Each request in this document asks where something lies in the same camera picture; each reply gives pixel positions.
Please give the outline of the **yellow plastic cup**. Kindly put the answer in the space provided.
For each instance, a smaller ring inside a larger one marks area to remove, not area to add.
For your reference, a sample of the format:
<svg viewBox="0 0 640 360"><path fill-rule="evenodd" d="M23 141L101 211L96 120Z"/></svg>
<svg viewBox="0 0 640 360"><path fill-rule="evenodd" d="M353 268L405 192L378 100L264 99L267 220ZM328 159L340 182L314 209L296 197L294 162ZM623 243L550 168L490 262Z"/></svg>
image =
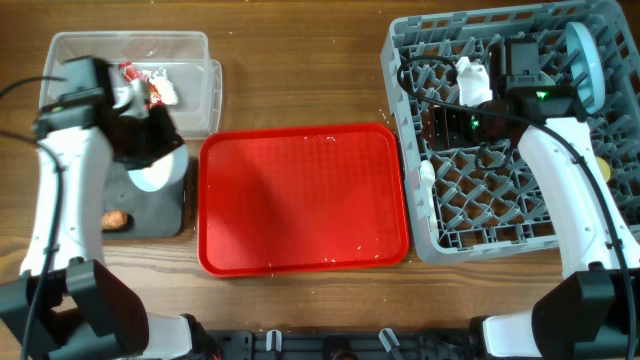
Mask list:
<svg viewBox="0 0 640 360"><path fill-rule="evenodd" d="M601 173L604 181L605 182L609 182L611 180L611 177L612 177L612 170L611 170L611 167L610 167L609 163L605 159L603 159L601 157L597 157L596 158L596 163L597 163L597 166L598 166L598 168L600 170L600 173Z"/></svg>

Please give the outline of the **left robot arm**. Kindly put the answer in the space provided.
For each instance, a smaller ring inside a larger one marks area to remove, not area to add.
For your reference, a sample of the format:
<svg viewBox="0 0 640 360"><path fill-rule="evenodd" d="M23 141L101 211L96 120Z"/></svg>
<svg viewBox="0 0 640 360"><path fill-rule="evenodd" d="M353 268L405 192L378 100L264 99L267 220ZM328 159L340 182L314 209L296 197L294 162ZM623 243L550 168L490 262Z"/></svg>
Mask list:
<svg viewBox="0 0 640 360"><path fill-rule="evenodd" d="M114 88L107 61L63 65L65 91L43 107L27 143L39 158L31 242L17 280L1 288L1 318L30 359L217 359L190 314L149 313L103 253L103 191L120 163L141 190L180 181L189 153L168 111L135 80Z"/></svg>

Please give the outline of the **orange carrot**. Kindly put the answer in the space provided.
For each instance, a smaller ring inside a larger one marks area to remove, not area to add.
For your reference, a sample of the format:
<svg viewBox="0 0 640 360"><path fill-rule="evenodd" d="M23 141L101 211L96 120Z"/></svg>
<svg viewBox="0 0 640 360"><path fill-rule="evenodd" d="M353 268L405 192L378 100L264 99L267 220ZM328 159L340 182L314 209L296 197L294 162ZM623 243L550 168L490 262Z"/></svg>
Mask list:
<svg viewBox="0 0 640 360"><path fill-rule="evenodd" d="M129 215L123 210L105 212L101 219L103 231L119 231L128 225Z"/></svg>

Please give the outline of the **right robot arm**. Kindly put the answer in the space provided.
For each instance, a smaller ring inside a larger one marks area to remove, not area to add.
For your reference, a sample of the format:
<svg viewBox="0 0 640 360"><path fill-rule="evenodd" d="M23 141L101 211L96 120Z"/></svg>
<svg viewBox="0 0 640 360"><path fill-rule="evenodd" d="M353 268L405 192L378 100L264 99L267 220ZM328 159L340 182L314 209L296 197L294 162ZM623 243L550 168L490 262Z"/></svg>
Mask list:
<svg viewBox="0 0 640 360"><path fill-rule="evenodd" d="M485 62L436 57L458 89L435 106L432 144L506 140L531 171L559 241L561 282L529 311L484 318L490 359L633 359L639 353L639 244L599 167L587 123L604 104L592 37L571 34L570 82L544 72L531 38L494 44Z"/></svg>

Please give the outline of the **light blue plate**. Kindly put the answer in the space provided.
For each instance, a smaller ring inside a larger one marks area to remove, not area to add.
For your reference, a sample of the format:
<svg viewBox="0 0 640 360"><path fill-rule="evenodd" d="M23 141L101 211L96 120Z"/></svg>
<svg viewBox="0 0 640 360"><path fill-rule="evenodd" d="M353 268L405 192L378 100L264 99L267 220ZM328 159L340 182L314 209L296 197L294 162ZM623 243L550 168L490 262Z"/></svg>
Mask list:
<svg viewBox="0 0 640 360"><path fill-rule="evenodd" d="M594 37L579 22L569 22L565 28L567 54L572 56L570 71L573 87L589 114L595 114L605 101L605 79L601 57Z"/></svg>

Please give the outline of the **white tissue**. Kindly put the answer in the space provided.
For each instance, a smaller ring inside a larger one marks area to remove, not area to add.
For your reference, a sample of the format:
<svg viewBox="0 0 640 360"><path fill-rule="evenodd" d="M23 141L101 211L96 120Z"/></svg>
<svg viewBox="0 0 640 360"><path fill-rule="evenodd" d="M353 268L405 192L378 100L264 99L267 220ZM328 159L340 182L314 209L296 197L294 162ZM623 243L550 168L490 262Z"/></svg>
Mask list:
<svg viewBox="0 0 640 360"><path fill-rule="evenodd" d="M173 83L169 80L167 70L160 67L155 71L142 70L142 74L150 84L151 104L173 106L179 103Z"/></svg>

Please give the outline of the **red snack wrapper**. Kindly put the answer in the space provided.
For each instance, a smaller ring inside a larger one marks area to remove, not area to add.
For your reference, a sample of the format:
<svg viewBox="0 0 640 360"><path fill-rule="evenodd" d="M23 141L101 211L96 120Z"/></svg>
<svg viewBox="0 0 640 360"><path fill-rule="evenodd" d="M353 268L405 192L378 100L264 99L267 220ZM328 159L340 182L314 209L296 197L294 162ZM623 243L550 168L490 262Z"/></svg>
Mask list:
<svg viewBox="0 0 640 360"><path fill-rule="evenodd" d="M156 85L151 82L151 78L141 70L137 70L132 62L121 62L118 70L127 83L139 83L143 90L146 109L156 106L164 106L161 93Z"/></svg>

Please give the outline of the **white plastic spoon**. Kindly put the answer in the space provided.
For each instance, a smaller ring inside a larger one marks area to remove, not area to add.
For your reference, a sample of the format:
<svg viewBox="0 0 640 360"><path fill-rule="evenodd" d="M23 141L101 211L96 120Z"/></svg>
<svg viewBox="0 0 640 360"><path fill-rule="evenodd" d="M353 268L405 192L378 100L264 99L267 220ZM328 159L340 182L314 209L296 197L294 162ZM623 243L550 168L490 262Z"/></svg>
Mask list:
<svg viewBox="0 0 640 360"><path fill-rule="evenodd" d="M429 228L435 240L439 239L438 219L434 203L433 190L435 187L436 174L432 163L429 160L422 160L420 164L420 179L424 186L426 205L428 206Z"/></svg>

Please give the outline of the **light blue rice bowl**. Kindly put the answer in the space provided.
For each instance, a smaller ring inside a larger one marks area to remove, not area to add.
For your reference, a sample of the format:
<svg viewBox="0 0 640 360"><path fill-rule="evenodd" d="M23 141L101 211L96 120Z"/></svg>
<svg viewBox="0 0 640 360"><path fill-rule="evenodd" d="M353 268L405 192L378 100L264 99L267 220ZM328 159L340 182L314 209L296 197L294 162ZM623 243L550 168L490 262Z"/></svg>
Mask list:
<svg viewBox="0 0 640 360"><path fill-rule="evenodd" d="M171 153L155 161L151 166L128 171L131 182L145 192L156 192L181 180L189 165L186 145L181 145Z"/></svg>

